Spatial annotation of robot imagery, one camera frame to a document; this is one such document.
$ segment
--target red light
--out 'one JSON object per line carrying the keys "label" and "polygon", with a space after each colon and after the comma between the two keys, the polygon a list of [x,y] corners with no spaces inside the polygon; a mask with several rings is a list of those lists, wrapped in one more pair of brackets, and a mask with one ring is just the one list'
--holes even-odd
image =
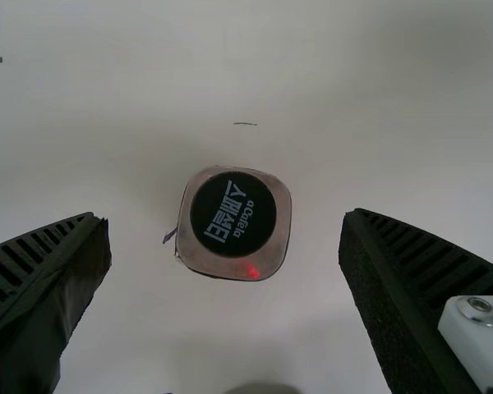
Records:
{"label": "red light", "polygon": [[257,279],[258,277],[260,277],[260,272],[257,270],[256,267],[254,267],[254,264],[252,264],[250,261],[245,261],[245,266],[246,266],[246,273],[250,278]]}

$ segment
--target white surface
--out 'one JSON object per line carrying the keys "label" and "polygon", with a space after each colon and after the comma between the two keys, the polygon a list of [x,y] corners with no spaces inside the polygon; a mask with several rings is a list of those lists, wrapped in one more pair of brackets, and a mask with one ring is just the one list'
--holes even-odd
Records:
{"label": "white surface", "polygon": [[[337,262],[344,213],[493,262],[493,1],[0,7],[0,241],[86,210],[110,220],[113,268],[57,394],[386,393]],[[198,276],[161,245],[188,178],[214,164],[293,195],[266,282]]]}
{"label": "white surface", "polygon": [[[438,329],[481,392],[493,387],[493,327],[465,318],[457,308],[457,299],[445,303]],[[493,295],[481,298],[493,307]]]}

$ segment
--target small black mark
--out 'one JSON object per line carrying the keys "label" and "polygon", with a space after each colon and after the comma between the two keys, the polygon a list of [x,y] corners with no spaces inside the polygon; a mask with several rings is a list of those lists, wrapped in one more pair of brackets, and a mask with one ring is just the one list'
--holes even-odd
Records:
{"label": "small black mark", "polygon": [[166,234],[163,238],[163,245],[170,241],[170,239],[175,236],[175,233],[177,232],[177,227],[175,227],[172,231],[170,231],[168,234]]}

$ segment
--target black foam pad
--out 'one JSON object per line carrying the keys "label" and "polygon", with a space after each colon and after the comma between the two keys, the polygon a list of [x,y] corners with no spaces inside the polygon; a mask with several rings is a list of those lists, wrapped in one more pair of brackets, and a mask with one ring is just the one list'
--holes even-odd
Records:
{"label": "black foam pad", "polygon": [[339,264],[393,394],[479,394],[437,326],[450,297],[493,296],[493,264],[365,209],[343,220]]}

